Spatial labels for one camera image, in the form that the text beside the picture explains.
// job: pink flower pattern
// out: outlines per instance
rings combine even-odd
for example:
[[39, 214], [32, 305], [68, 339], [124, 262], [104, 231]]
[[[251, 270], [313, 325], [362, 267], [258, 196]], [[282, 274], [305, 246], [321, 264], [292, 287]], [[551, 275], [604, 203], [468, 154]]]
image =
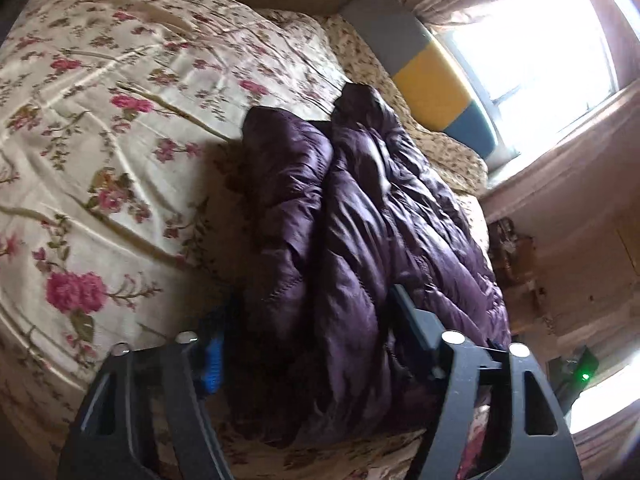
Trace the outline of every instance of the pink flower pattern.
[[56, 74], [65, 73], [67, 70], [73, 70], [82, 66], [77, 59], [65, 59], [64, 57], [59, 57], [53, 63], [51, 63], [51, 68], [56, 71]]
[[187, 158], [195, 158], [202, 155], [202, 149], [195, 142], [187, 142], [182, 145], [166, 137], [158, 140], [158, 147], [154, 150], [157, 160], [163, 164], [168, 160], [175, 160], [175, 153], [186, 153]]
[[66, 240], [71, 224], [64, 215], [55, 215], [53, 221], [42, 221], [41, 227], [50, 237], [47, 254], [44, 247], [31, 252], [36, 268], [47, 275], [45, 298], [61, 314], [69, 317], [76, 334], [67, 334], [67, 343], [78, 350], [76, 360], [84, 364], [86, 357], [95, 358], [92, 348], [94, 339], [94, 321], [91, 315], [106, 306], [107, 300], [113, 300], [117, 306], [135, 308], [137, 298], [149, 298], [162, 289], [156, 282], [147, 283], [140, 275], [137, 282], [128, 274], [115, 292], [108, 291], [101, 276], [95, 272], [79, 274], [68, 270], [66, 264], [70, 256], [70, 245]]
[[116, 18], [116, 20], [120, 21], [120, 22], [126, 22], [129, 20], [135, 20], [136, 17], [132, 16], [131, 14], [127, 14], [126, 12], [123, 12], [122, 10], [118, 10], [117, 12], [113, 13], [113, 17]]
[[6, 237], [4, 241], [0, 237], [0, 258], [2, 256], [8, 256], [9, 260], [11, 260], [17, 254], [21, 244], [22, 241], [16, 233]]
[[47, 301], [62, 314], [75, 309], [98, 312], [106, 299], [106, 286], [94, 272], [52, 272], [47, 280]]
[[118, 94], [111, 98], [111, 104], [126, 110], [135, 110], [144, 114], [154, 109], [154, 104], [147, 99], [136, 99], [127, 95]]

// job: window frame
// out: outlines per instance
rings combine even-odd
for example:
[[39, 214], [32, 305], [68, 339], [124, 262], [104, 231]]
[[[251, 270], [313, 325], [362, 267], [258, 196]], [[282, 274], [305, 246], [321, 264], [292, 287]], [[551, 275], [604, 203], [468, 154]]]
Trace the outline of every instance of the window frame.
[[[603, 20], [602, 20], [603, 14], [607, 15], [610, 13], [610, 9], [606, 9], [606, 7], [603, 8], [603, 6], [606, 5], [606, 2], [602, 0], [589, 0], [589, 1], [593, 6], [598, 22], [600, 23], [602, 37], [604, 39], [604, 41], [601, 41], [600, 43], [602, 46], [603, 54], [607, 58], [607, 67], [609, 69], [609, 79], [610, 79], [610, 91], [607, 97], [604, 99], [606, 100], [610, 98], [612, 95], [614, 95], [616, 92], [618, 92], [620, 88], [623, 88], [623, 86], [620, 84], [618, 67], [612, 55], [612, 49], [610, 47], [611, 40], [609, 39], [612, 35], [617, 36], [617, 34], [619, 34], [621, 31], [620, 31], [620, 27], [613, 27], [613, 30], [611, 30], [612, 28], [609, 27], [610, 30], [607, 30], [607, 27], [603, 25]], [[491, 99], [491, 97], [489, 96], [489, 92], [486, 90], [486, 88], [480, 81], [473, 67], [470, 65], [470, 63], [466, 60], [465, 56], [458, 49], [455, 41], [453, 40], [454, 32], [455, 32], [455, 28], [447, 28], [444, 30], [432, 31], [436, 39], [451, 54], [453, 59], [458, 63], [458, 65], [462, 69], [463, 73], [465, 73], [469, 84], [471, 85], [482, 107], [486, 111], [487, 116], [492, 122], [492, 126], [494, 128], [496, 139], [497, 139], [497, 145], [494, 151], [491, 153], [491, 155], [489, 155], [489, 157], [487, 157], [487, 159], [485, 160], [489, 174], [491, 176], [491, 174], [494, 171], [500, 170], [506, 164], [508, 164], [512, 160], [516, 159], [519, 155], [521, 155], [521, 153], [519, 152], [519, 150], [516, 149], [516, 147], [511, 146], [507, 142], [505, 142], [504, 137], [500, 132], [501, 126], [502, 126], [502, 115], [500, 113], [500, 108]], [[627, 67], [621, 67], [621, 68], [623, 69], [623, 72], [629, 72]], [[630, 82], [630, 81], [627, 82], [626, 81], [627, 79], [629, 79], [628, 75], [625, 74], [623, 77], [623, 80], [625, 81], [624, 86], [626, 86], [628, 82]], [[551, 136], [549, 148], [556, 145], [560, 140], [562, 140], [566, 136], [567, 132], [571, 131], [572, 124], [579, 122], [582, 119], [582, 117], [584, 117], [584, 115], [591, 112], [594, 108], [596, 108], [599, 105], [600, 103], [589, 107], [587, 110], [585, 110], [585, 112], [581, 116], [575, 118], [574, 121], [572, 121], [570, 124], [568, 124], [561, 130], [553, 134]]]

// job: sunlight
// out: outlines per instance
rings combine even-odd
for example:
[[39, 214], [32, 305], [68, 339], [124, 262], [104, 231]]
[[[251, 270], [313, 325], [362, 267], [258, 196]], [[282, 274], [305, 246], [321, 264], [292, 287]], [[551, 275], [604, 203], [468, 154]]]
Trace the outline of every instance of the sunlight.
[[605, 420], [640, 399], [640, 353], [617, 374], [580, 394], [571, 408], [571, 433]]
[[474, 13], [453, 40], [519, 152], [539, 147], [615, 88], [608, 48], [589, 0], [501, 0]]

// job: windowsill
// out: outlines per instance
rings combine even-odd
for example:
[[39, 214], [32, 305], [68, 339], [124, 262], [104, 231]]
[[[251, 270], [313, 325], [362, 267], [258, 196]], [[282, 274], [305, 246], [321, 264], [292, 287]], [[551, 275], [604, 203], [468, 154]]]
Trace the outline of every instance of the windowsill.
[[486, 191], [482, 194], [483, 196], [488, 195], [496, 191], [500, 186], [506, 183], [510, 178], [513, 178], [518, 173], [523, 170], [526, 170], [531, 164], [533, 164], [536, 160], [538, 160], [541, 156], [545, 155], [545, 153], [551, 151], [556, 146], [560, 146], [569, 140], [574, 139], [579, 136], [583, 131], [582, 129], [591, 121], [594, 117], [600, 114], [603, 110], [609, 107], [616, 99], [620, 98], [621, 91], [616, 92], [615, 94], [609, 96], [603, 102], [601, 102], [595, 108], [589, 110], [582, 117], [576, 119], [573, 123], [564, 127], [558, 133], [555, 142], [543, 144], [539, 146], [537, 149], [532, 150], [530, 152], [521, 153], [520, 155], [512, 158], [509, 162], [503, 164], [502, 166], [496, 168], [493, 171], [489, 172]]

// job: bed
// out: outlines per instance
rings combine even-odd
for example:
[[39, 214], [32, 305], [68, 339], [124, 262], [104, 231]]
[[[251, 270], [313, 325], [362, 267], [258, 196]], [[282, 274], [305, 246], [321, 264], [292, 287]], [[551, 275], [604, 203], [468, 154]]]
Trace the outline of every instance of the bed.
[[[339, 16], [233, 0], [29, 2], [0, 48], [0, 404], [51, 475], [114, 343], [162, 344], [242, 286], [247, 109], [324, 120], [348, 79], [380, 90], [486, 248], [484, 163], [415, 123]], [[402, 478], [420, 436], [276, 450], [235, 434], [221, 396], [210, 412], [245, 480]], [[160, 422], [173, 477], [167, 435]]]

